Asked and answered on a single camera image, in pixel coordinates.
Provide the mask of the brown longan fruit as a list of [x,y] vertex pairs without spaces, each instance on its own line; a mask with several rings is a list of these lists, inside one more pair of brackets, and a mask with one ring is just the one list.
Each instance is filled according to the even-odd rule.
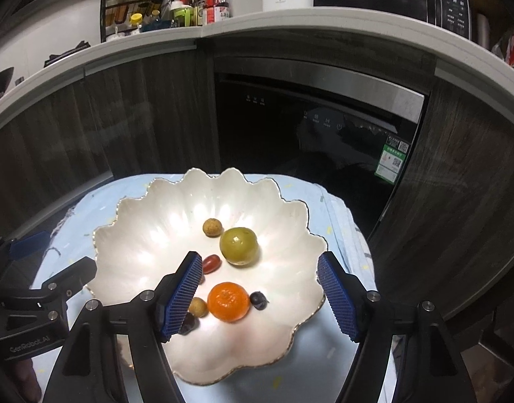
[[223,226],[219,219],[211,217],[203,222],[202,231],[208,237],[217,237],[221,236]]
[[209,313],[207,302],[201,298],[194,297],[189,305],[188,312],[196,318],[206,317]]

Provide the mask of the small orange mandarin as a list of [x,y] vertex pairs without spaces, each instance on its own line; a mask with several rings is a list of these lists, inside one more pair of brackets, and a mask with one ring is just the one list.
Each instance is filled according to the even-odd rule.
[[233,282],[214,286],[207,298],[209,312],[218,320],[234,323],[244,318],[251,306],[246,290]]

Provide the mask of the green yellow round fruit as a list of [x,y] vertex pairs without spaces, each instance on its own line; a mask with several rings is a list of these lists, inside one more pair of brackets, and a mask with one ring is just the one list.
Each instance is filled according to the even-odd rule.
[[247,227],[233,227],[225,230],[220,239],[221,254],[236,267],[251,265],[259,255],[256,234]]

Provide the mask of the blueberry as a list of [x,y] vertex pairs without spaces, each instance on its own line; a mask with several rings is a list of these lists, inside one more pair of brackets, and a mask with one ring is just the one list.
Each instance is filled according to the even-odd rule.
[[252,292],[250,295],[250,302],[257,310],[264,310],[269,304],[268,299],[265,297],[265,295],[262,294],[261,291]]

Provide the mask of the light blue patterned cloth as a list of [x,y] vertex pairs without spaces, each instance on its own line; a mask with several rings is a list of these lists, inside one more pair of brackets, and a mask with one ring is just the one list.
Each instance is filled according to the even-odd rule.
[[[49,248],[32,286],[38,287],[74,261],[94,254],[96,227],[114,221],[123,197],[144,195],[153,174],[116,180],[89,192],[51,233]],[[309,208],[309,229],[323,236],[341,265],[368,289],[375,287],[371,252],[350,209],[322,186],[288,176],[274,176],[288,200]],[[189,402],[333,402],[352,364],[357,346],[342,334],[329,306],[302,325],[285,358],[269,367],[239,370],[218,384],[200,387],[181,382]]]

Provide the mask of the white scalloped ceramic bowl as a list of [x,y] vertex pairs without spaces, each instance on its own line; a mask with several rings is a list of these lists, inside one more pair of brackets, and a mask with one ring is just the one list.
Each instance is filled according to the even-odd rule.
[[309,221],[307,204],[285,199],[269,177],[250,181],[230,168],[156,178],[94,230],[91,291],[106,305],[127,302],[198,253],[203,272],[185,312],[189,325],[163,349],[175,375],[211,385],[284,358],[321,308],[316,267],[328,245]]

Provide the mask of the green energy label sticker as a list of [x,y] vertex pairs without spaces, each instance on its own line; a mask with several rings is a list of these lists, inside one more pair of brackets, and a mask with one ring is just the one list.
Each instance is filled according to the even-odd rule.
[[387,136],[374,174],[394,185],[400,176],[411,144],[397,136]]

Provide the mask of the black built-in dishwasher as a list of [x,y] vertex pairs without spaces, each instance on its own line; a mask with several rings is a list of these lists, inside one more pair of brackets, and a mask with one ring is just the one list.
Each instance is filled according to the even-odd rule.
[[[265,57],[216,60],[214,87],[224,168],[323,186],[372,233],[402,178],[425,95],[336,66]],[[394,185],[374,174],[389,135],[411,144]]]

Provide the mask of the yellow cap bottle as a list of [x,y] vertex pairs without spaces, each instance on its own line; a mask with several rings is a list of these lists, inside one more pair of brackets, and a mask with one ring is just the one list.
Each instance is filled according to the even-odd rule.
[[138,35],[139,33],[141,33],[142,21],[143,18],[141,13],[132,14],[130,18],[130,35]]

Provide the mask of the black spice rack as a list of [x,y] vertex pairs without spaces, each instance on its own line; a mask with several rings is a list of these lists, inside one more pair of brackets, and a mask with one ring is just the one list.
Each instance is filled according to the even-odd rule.
[[157,28],[164,16],[169,17],[170,4],[174,0],[101,0],[100,38],[105,43],[130,34],[130,18],[142,14],[142,27]]

